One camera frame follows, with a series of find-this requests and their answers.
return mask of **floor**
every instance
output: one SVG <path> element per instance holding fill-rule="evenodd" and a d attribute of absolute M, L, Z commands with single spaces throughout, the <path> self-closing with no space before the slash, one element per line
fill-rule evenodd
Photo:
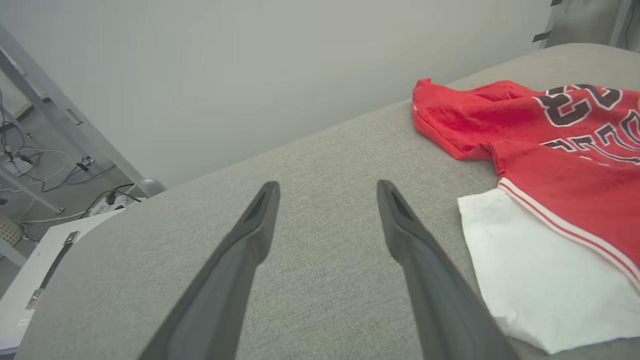
<path fill-rule="evenodd" d="M 55 105 L 50 102 L 46 106 L 50 107 L 54 114 L 58 116 L 59 119 L 63 119 L 63 113 L 55 107 Z M 48 121 L 41 116 L 41 114 L 37 111 L 32 111 L 22 122 L 21 124 L 27 129 L 28 132 L 34 135 L 31 139 L 26 139 L 26 145 L 32 146 L 36 149 L 55 149 L 59 151 L 63 151 L 70 156 L 69 164 L 61 170 L 62 166 L 66 162 L 66 157 L 63 154 L 58 152 L 45 152 L 41 159 L 41 164 L 36 168 L 35 175 L 32 174 L 33 177 L 37 179 L 45 179 L 49 177 L 51 174 L 58 172 L 60 173 L 51 179 L 45 182 L 45 187 L 50 188 L 57 184 L 60 184 L 64 178 L 68 175 L 68 173 L 74 169 L 75 162 L 79 161 L 81 158 L 75 149 L 69 145 L 69 143 L 59 136 L 55 131 L 53 131 L 52 127 L 49 125 Z M 89 152 L 89 154 L 96 160 L 94 168 L 91 169 L 91 173 L 81 172 L 78 175 L 74 176 L 71 181 L 80 182 L 85 179 L 91 178 L 95 174 L 109 168 L 112 163 L 103 155 L 99 149 L 93 146 L 88 139 L 84 137 L 84 135 L 75 128 L 74 124 L 69 119 L 64 120 L 65 129 L 68 129 L 70 133 L 74 135 L 74 138 L 79 140 L 83 147 Z M 7 142 L 8 145 L 12 149 L 18 149 L 21 146 L 20 134 L 14 128 L 8 131 L 7 133 Z M 30 155 L 32 152 L 25 152 L 26 155 Z M 80 185 L 65 185 L 60 188 L 53 190 L 51 192 L 42 193 L 41 184 L 29 184 L 28 178 L 22 176 L 20 181 L 23 184 L 28 184 L 29 188 L 34 192 L 40 194 L 43 198 L 54 204 L 55 206 L 64 207 L 65 210 L 62 214 L 57 215 L 55 212 L 46 208 L 39 202 L 34 202 L 30 207 L 29 211 L 27 211 L 19 220 L 28 221 L 28 220 L 44 220 L 56 217 L 64 217 L 73 215 L 79 212 L 84 211 L 92 201 L 100 195 L 105 190 L 109 190 L 115 188 L 117 186 L 123 184 L 131 183 L 130 180 L 117 168 L 105 173 L 103 176 L 97 177 L 94 181 L 89 183 L 80 184 Z M 11 186 L 8 186 L 7 181 L 0 178 L 0 189 L 7 189 Z M 134 196 L 143 196 L 142 192 L 139 190 L 134 190 L 132 195 Z M 18 220 L 17 218 L 27 210 L 29 204 L 31 203 L 32 198 L 25 193 L 12 193 L 11 191 L 1 191 L 0 197 L 4 197 L 8 199 L 8 202 L 5 205 L 0 205 L 0 214 L 9 217 L 12 220 Z M 52 222 L 44 222 L 44 223 L 35 223 L 28 224 L 28 234 L 30 237 L 35 239 L 40 239 L 48 230 L 50 226 L 54 226 L 57 224 L 61 224 L 68 221 L 73 221 L 75 218 L 70 220 L 59 220 Z M 33 249 L 35 248 L 36 243 L 29 240 L 22 240 L 18 244 L 16 244 L 15 248 L 28 257 Z M 6 291 L 7 287 L 11 284 L 15 276 L 19 271 L 19 267 L 14 265 L 11 261 L 6 258 L 0 259 L 0 297 Z"/>

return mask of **gray cushion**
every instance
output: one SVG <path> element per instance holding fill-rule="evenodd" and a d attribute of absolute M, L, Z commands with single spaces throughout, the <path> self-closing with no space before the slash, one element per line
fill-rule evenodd
<path fill-rule="evenodd" d="M 640 90 L 638 64 L 640 54 L 564 45 L 451 86 L 510 79 L 538 90 L 568 83 Z M 136 359 L 269 180 L 280 182 L 280 212 L 271 253 L 255 275 L 237 358 L 419 358 L 403 272 L 383 239 L 378 179 L 397 185 L 477 291 L 456 198 L 493 188 L 493 165 L 452 159 L 416 132 L 404 101 L 171 189 L 99 225 L 58 268 L 17 359 Z M 513 343 L 524 359 L 545 357 Z M 640 342 L 625 340 L 553 358 L 637 359 L 639 352 Z"/>

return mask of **red and white stripe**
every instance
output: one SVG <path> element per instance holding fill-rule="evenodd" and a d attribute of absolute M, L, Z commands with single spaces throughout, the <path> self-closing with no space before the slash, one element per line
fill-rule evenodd
<path fill-rule="evenodd" d="M 520 190 L 506 177 L 502 177 L 500 179 L 498 182 L 498 188 L 504 190 L 522 206 L 531 211 L 533 215 L 538 217 L 542 222 L 547 224 L 560 235 L 587 246 L 604 256 L 605 259 L 609 260 L 613 265 L 619 268 L 620 271 L 622 271 L 629 280 L 631 280 L 634 286 L 640 290 L 640 271 L 638 271 L 638 268 L 631 259 L 626 257 L 626 255 L 613 247 L 610 243 L 563 220 Z"/>

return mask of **electrical wire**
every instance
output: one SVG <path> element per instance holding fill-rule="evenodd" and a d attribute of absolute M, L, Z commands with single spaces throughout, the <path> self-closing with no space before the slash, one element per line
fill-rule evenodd
<path fill-rule="evenodd" d="M 22 212 L 22 214 L 20 214 L 20 216 L 18 216 L 17 218 L 15 218 L 16 222 L 20 222 L 20 219 L 29 212 L 29 210 L 31 209 L 31 207 L 33 206 L 33 203 L 36 201 L 36 198 L 32 198 L 31 199 L 31 203 L 29 204 L 29 206 L 27 206 L 27 208 Z"/>
<path fill-rule="evenodd" d="M 116 189 L 113 189 L 113 190 L 107 190 L 107 191 L 103 192 L 102 194 L 98 195 L 98 197 L 97 197 L 97 198 L 95 198 L 95 200 L 91 203 L 91 205 L 89 205 L 89 207 L 84 211 L 84 213 L 82 213 L 82 216 L 81 216 L 80 218 L 83 218 L 83 217 L 84 217 L 84 216 L 89 212 L 89 210 L 91 210 L 91 208 L 93 207 L 93 205 L 94 205 L 96 202 L 98 202 L 98 200 L 100 200 L 101 198 L 103 198 L 103 196 L 105 196 L 106 194 L 111 193 L 111 192 L 121 193 L 122 195 L 126 195 L 126 196 L 128 196 L 128 197 L 130 197 L 130 198 L 134 199 L 134 200 L 135 200 L 135 201 L 137 201 L 137 202 L 142 202 L 142 201 L 140 201 L 140 200 L 136 199 L 135 197 L 133 197 L 133 196 L 129 195 L 128 193 L 124 193 L 124 192 L 121 192 L 120 190 L 116 190 Z"/>
<path fill-rule="evenodd" d="M 84 180 L 84 181 L 80 181 L 79 183 L 70 183 L 70 182 L 68 181 L 69 179 L 66 179 L 64 182 L 65 182 L 66 184 L 68 184 L 68 185 L 80 185 L 80 184 L 85 184 L 85 183 L 88 183 L 89 181 L 96 180 L 96 178 L 98 178 L 100 175 L 102 175 L 102 174 L 106 174 L 107 172 L 109 172 L 109 171 L 113 170 L 115 167 L 116 167 L 116 166 L 115 166 L 115 165 L 113 165 L 112 167 L 108 168 L 107 170 L 104 170 L 104 171 L 102 171 L 102 172 L 99 172 L 98 174 L 95 174 L 94 176 L 91 176 L 89 179 Z"/>
<path fill-rule="evenodd" d="M 6 188 L 6 189 L 0 189 L 0 192 L 12 192 L 12 193 L 19 193 L 22 192 L 22 190 L 14 190 L 12 188 Z"/>
<path fill-rule="evenodd" d="M 84 214 L 84 211 L 81 213 L 77 213 L 77 214 L 73 214 L 73 215 L 69 215 L 67 217 L 61 217 L 61 218 L 50 218 L 50 219 L 46 219 L 46 220 L 29 220 L 29 221 L 23 221 L 22 224 L 32 224 L 35 222 L 50 222 L 50 221 L 56 221 L 56 220 L 66 220 L 66 219 L 70 219 L 70 218 L 74 218 L 80 214 Z"/>
<path fill-rule="evenodd" d="M 48 188 L 48 189 L 46 189 L 46 190 L 45 190 L 45 188 L 44 188 L 45 183 L 44 183 L 44 182 L 40 183 L 40 184 L 41 184 L 40 191 L 41 191 L 41 192 L 46 193 L 46 192 L 53 191 L 53 190 L 55 190 L 55 189 L 57 189 L 57 188 L 59 188 L 59 187 L 63 186 L 63 185 L 65 184 L 65 181 L 66 181 L 66 180 L 68 180 L 68 179 L 69 179 L 70 177 L 72 177 L 73 175 L 77 174 L 79 171 L 81 171 L 79 168 L 74 168 L 73 170 L 71 170 L 71 171 L 69 172 L 69 174 L 67 175 L 67 177 L 65 177 L 65 179 L 64 179 L 64 180 L 62 180 L 62 182 L 61 182 L 60 184 L 58 184 L 58 185 L 56 185 L 56 186 L 54 186 L 54 187 L 52 187 L 52 188 Z"/>
<path fill-rule="evenodd" d="M 125 187 L 125 186 L 132 186 L 132 185 L 133 185 L 133 184 L 120 185 L 120 186 L 118 186 L 118 187 L 117 187 L 117 188 L 115 188 L 115 189 L 107 190 L 107 191 L 103 192 L 102 194 L 100 194 L 100 195 L 99 195 L 99 196 L 98 196 L 98 197 L 97 197 L 97 198 L 96 198 L 96 199 L 91 203 L 91 205 L 89 205 L 89 207 L 88 207 L 85 211 L 82 211 L 82 212 L 77 213 L 77 214 L 69 215 L 69 216 L 66 216 L 66 217 L 60 217 L 60 218 L 50 218 L 50 219 L 45 219 L 45 220 L 29 220 L 29 221 L 16 221 L 16 222 L 18 222 L 18 223 L 20 223 L 20 224 L 32 224 L 32 223 L 38 223 L 38 222 L 50 222 L 50 221 L 57 221 L 57 220 L 66 220 L 66 219 L 74 218 L 74 217 L 76 217 L 76 216 L 78 216 L 78 215 L 82 215 L 80 218 L 83 218 L 83 217 L 84 217 L 84 216 L 89 212 L 89 210 L 91 210 L 91 208 L 93 207 L 93 205 L 94 205 L 98 200 L 100 200 L 101 198 L 103 198 L 103 196 L 105 196 L 106 194 L 111 193 L 111 192 L 121 193 L 122 195 L 128 196 L 128 197 L 132 198 L 133 200 L 135 200 L 135 201 L 137 201 L 137 202 L 142 202 L 142 201 L 140 201 L 140 200 L 136 199 L 135 197 L 133 197 L 133 196 L 131 196 L 131 195 L 127 194 L 127 193 L 124 193 L 124 192 L 121 192 L 120 190 L 118 190 L 119 188 L 123 188 L 123 187 Z M 31 204 L 29 205 L 29 207 L 27 208 L 27 210 L 25 210 L 25 211 L 24 211 L 24 212 L 23 212 L 23 213 L 18 217 L 18 220 L 19 220 L 21 217 L 23 217 L 23 216 L 24 216 L 24 214 L 26 214 L 26 213 L 27 213 L 27 211 L 29 211 L 29 209 L 30 209 L 30 208 L 31 208 L 31 206 L 33 205 L 33 201 L 34 201 L 34 200 L 35 200 L 35 199 L 33 199 L 33 200 L 31 201 Z"/>
<path fill-rule="evenodd" d="M 40 240 L 34 239 L 34 238 L 29 236 L 29 227 L 27 226 L 27 224 L 23 224 L 21 222 L 17 222 L 16 224 L 18 224 L 18 226 L 20 226 L 20 227 L 24 227 L 24 229 L 22 230 L 22 239 L 31 240 L 31 241 L 34 241 L 34 242 L 37 242 L 37 243 L 40 242 Z"/>
<path fill-rule="evenodd" d="M 32 161 L 32 162 L 31 162 L 31 164 L 32 164 L 34 167 L 39 167 L 39 166 L 40 166 L 40 160 L 42 159 L 42 156 L 43 156 L 43 155 L 44 155 L 44 152 L 40 152 L 40 151 L 38 151 L 38 152 L 36 152 L 34 155 L 27 156 L 27 158 L 31 159 L 31 158 L 34 158 L 34 157 L 38 156 L 38 158 L 37 158 L 36 160 Z"/>
<path fill-rule="evenodd" d="M 4 126 L 5 124 L 11 124 L 4 117 L 4 95 L 2 93 L 2 88 L 0 88 L 0 113 L 2 113 L 2 124 L 1 125 Z M 0 144 L 2 145 L 3 151 L 5 153 L 9 152 L 9 150 L 7 148 L 7 144 L 6 144 L 6 134 L 7 134 L 7 132 L 8 132 L 8 129 L 5 129 L 3 131 L 3 133 L 2 133 L 2 136 L 0 136 Z M 25 140 L 24 140 L 24 135 L 22 134 L 22 131 L 20 129 L 18 129 L 18 132 L 20 133 L 20 137 L 22 138 L 22 146 L 21 147 L 23 147 L 23 146 L 26 145 Z"/>
<path fill-rule="evenodd" d="M 44 149 L 34 149 L 34 148 L 30 148 L 28 150 L 39 151 L 39 152 L 59 152 L 60 154 L 63 154 L 64 156 L 67 157 L 67 161 L 65 162 L 65 164 L 55 174 L 53 174 L 51 176 L 48 176 L 48 177 L 46 177 L 46 178 L 44 178 L 42 180 L 38 180 L 38 181 L 33 181 L 35 178 L 30 176 L 31 180 L 29 180 L 29 182 L 31 184 L 39 184 L 39 183 L 44 182 L 45 180 L 49 180 L 50 178 L 60 174 L 62 172 L 62 170 L 64 170 L 67 167 L 67 165 L 69 164 L 69 155 L 64 151 L 60 151 L 60 150 L 44 150 Z M 20 149 L 20 150 L 17 150 L 17 151 L 14 151 L 13 155 L 18 154 L 20 151 L 24 151 L 24 148 Z"/>
<path fill-rule="evenodd" d="M 127 191 L 125 191 L 125 193 L 131 193 L 133 190 L 135 190 L 138 187 L 138 185 L 133 184 L 132 187 L 130 187 L 129 189 L 127 189 Z"/>

